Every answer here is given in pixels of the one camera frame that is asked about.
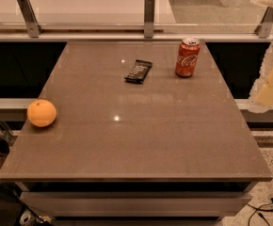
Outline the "red coke can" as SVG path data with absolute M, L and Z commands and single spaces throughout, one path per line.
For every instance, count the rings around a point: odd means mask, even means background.
M 178 49 L 175 73 L 181 77 L 191 77 L 194 74 L 200 52 L 200 40 L 183 38 Z

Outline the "black chocolate bar wrapper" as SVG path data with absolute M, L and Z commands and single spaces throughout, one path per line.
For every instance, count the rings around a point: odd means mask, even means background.
M 128 75 L 124 77 L 125 81 L 142 84 L 152 66 L 153 64 L 150 61 L 137 59 Z

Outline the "orange fruit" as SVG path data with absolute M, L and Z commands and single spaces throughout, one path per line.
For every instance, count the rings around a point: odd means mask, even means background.
M 56 108 L 51 102 L 38 99 L 29 105 L 27 117 L 33 125 L 46 127 L 56 119 Z

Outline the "white tape roll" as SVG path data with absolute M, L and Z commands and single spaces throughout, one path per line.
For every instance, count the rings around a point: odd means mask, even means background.
M 21 226 L 35 226 L 36 225 L 36 218 L 30 212 L 23 212 L 19 223 Z

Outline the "right metal glass bracket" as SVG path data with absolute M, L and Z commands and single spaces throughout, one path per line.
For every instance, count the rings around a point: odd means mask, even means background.
M 254 30 L 254 33 L 260 38 L 260 39 L 266 39 L 269 37 L 271 33 L 271 29 L 273 26 L 273 8 L 267 7 L 264 13 L 264 16 L 262 17 L 261 22 L 257 25 L 257 27 Z

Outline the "metal glass bracket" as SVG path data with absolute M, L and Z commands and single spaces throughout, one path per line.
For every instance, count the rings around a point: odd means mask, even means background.
M 267 7 L 264 13 L 264 16 L 262 17 L 261 22 L 257 25 L 257 27 L 254 30 L 254 33 L 260 38 L 260 39 L 266 39 L 269 37 L 271 33 L 271 29 L 273 26 L 273 8 Z
M 155 0 L 144 0 L 144 37 L 150 39 L 154 32 Z
M 27 34 L 30 38 L 37 38 L 42 30 L 35 16 L 30 0 L 17 0 L 20 11 L 23 15 Z

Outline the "middle metal glass bracket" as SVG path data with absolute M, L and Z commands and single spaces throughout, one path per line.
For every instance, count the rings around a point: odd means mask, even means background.
M 144 0 L 144 37 L 150 39 L 154 32 L 155 0 Z

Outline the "grey table frame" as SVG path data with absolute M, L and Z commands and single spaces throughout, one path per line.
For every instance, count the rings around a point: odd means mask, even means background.
M 236 215 L 247 192 L 24 192 L 20 200 L 53 218 L 224 218 Z

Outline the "left metal glass bracket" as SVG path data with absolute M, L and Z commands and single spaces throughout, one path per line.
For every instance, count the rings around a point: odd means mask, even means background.
M 37 38 L 42 30 L 35 16 L 30 0 L 17 0 L 20 11 L 23 15 L 27 34 L 30 38 Z

